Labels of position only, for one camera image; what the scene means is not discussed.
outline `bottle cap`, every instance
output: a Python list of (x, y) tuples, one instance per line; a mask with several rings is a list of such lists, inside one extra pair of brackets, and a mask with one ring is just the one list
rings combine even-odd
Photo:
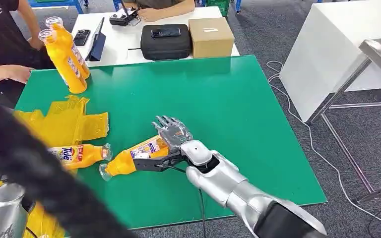
[(110, 144), (106, 143), (102, 146), (101, 154), (103, 157), (103, 160), (111, 161), (113, 158), (112, 150), (110, 149)]
[(39, 39), (45, 44), (52, 43), (56, 40), (56, 32), (52, 29), (44, 29), (39, 32)]
[(113, 176), (111, 174), (109, 174), (109, 172), (106, 171), (106, 168), (107, 168), (107, 164), (100, 164), (99, 172), (100, 172), (101, 177), (105, 181), (109, 181)]
[(57, 28), (58, 26), (63, 26), (63, 24), (64, 21), (58, 16), (51, 16), (46, 19), (46, 26), (51, 29), (55, 29), (55, 27)]

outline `floor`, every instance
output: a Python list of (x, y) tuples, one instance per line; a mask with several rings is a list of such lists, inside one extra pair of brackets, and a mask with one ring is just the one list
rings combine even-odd
[[(241, 14), (236, 16), (233, 6), (230, 6), (228, 21), (236, 38), (236, 45), (242, 55), (253, 54), (257, 57), (267, 76), (274, 72), (265, 64), (269, 60), (285, 62), (291, 47), (310, 10), (312, 0), (243, 0)], [(111, 0), (90, 1), (90, 8), (85, 12), (114, 11)], [(38, 9), (35, 14), (44, 28), (44, 19), (57, 15), (64, 20), (68, 30), (73, 28), (77, 12), (74, 7), (69, 9)], [(29, 33), (17, 14), (14, 18), (25, 37)], [(274, 85), (283, 89), (278, 79)], [(283, 110), (287, 108), (286, 98), (275, 92)], [(381, 90), (368, 90), (346, 93), (341, 103), (381, 101)], [(367, 109), (338, 109), (327, 113), (329, 119), (352, 155), (364, 169), (366, 176), (374, 188), (381, 187), (381, 107)], [(295, 118), (287, 118), (308, 158), (319, 183), (328, 198), (328, 203), (306, 207), (325, 225), (329, 236), (333, 238), (381, 238), (381, 223), (359, 211), (345, 199), (338, 183), (337, 173), (317, 156), (310, 148), (309, 132)], [(366, 194), (365, 188), (356, 176), (354, 170), (342, 154), (330, 131), (322, 120), (312, 126), (313, 144), (316, 149), (329, 159), (340, 171), (344, 186), (350, 198)], [(364, 209), (381, 216), (381, 198), (362, 204)], [(170, 226), (157, 229), (136, 231), (143, 238), (201, 238), (201, 223)], [(237, 218), (209, 221), (207, 223), (209, 238), (250, 238), (243, 224)]]

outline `orange bottle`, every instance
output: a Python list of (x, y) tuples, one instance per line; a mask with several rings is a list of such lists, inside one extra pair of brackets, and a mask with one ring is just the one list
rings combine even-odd
[(74, 44), (71, 33), (64, 28), (63, 24), (64, 22), (62, 19), (57, 16), (51, 16), (46, 19), (46, 26), (55, 30), (58, 37), (58, 43), (62, 45), (67, 52), (72, 52), (75, 55), (74, 58), (76, 60), (74, 60), (74, 63), (79, 68), (81, 77), (87, 79), (90, 76), (90, 70)]
[(48, 151), (54, 154), (67, 170), (85, 168), (97, 161), (112, 159), (110, 144), (94, 146), (90, 144), (52, 147)]
[(39, 38), (45, 43), (47, 54), (68, 86), (71, 93), (82, 93), (87, 89), (87, 82), (81, 78), (79, 69), (72, 57), (57, 43), (56, 31), (45, 29), (39, 32)]
[(159, 135), (156, 135), (120, 152), (116, 158), (108, 164), (100, 164), (99, 171), (101, 177), (108, 181), (115, 175), (127, 175), (135, 172), (136, 168), (133, 159), (142, 154), (149, 155), (150, 158), (166, 156), (169, 154), (169, 147), (167, 147), (167, 144)]

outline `white table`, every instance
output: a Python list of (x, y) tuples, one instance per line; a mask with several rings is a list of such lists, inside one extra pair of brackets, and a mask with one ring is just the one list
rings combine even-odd
[[(366, 59), (365, 39), (381, 38), (381, 0), (313, 4), (284, 64), (281, 81), (303, 121)], [(381, 88), (372, 63), (347, 91)]]
[[(102, 33), (106, 35), (106, 42), (102, 52), (100, 61), (87, 61), (88, 66), (101, 65), (118, 65), (152, 62), (143, 57), (140, 48), (141, 33), (144, 25), (159, 25), (159, 24), (188, 24), (189, 19), (199, 18), (217, 18), (222, 17), (220, 9), (217, 6), (197, 7), (195, 11), (185, 15), (169, 17), (156, 22), (140, 22), (136, 26), (113, 26), (109, 22), (109, 17), (113, 12), (80, 14), (76, 19), (76, 23), (72, 30), (72, 35), (75, 36), (78, 30), (88, 29), (91, 31), (87, 43), (83, 47), (78, 47), (79, 52), (85, 58), (91, 48), (91, 35), (94, 34), (97, 25), (104, 17)], [(236, 45), (233, 45), (232, 56), (238, 56), (239, 51)]]

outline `bottle label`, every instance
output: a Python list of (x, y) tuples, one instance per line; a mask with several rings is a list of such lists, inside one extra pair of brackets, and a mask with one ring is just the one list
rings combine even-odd
[(84, 146), (65, 146), (65, 147), (52, 147), (48, 151), (56, 156), (62, 164), (70, 164), (72, 162), (82, 161)]
[(68, 64), (72, 68), (72, 71), (75, 72), (76, 77), (79, 78), (80, 72), (79, 72), (78, 68), (75, 66), (75, 64), (73, 63), (71, 57), (68, 57)]
[(61, 77), (62, 77), (62, 79), (63, 79), (63, 81), (64, 81), (64, 83), (69, 87), (69, 85), (68, 85), (68, 83), (67, 83), (67, 81), (66, 81), (66, 79), (63, 77), (63, 75), (61, 74)]
[(76, 56), (76, 59), (78, 60), (79, 64), (80, 65), (83, 65), (84, 64), (84, 59), (82, 58), (78, 48), (76, 47), (76, 45), (72, 45), (72, 48), (71, 48), (73, 54)]
[(132, 158), (135, 158), (135, 156), (137, 156), (138, 154), (141, 154), (141, 153), (151, 154), (159, 150), (160, 150), (160, 146), (157, 144), (157, 140), (155, 139), (131, 150), (130, 155), (132, 156)]

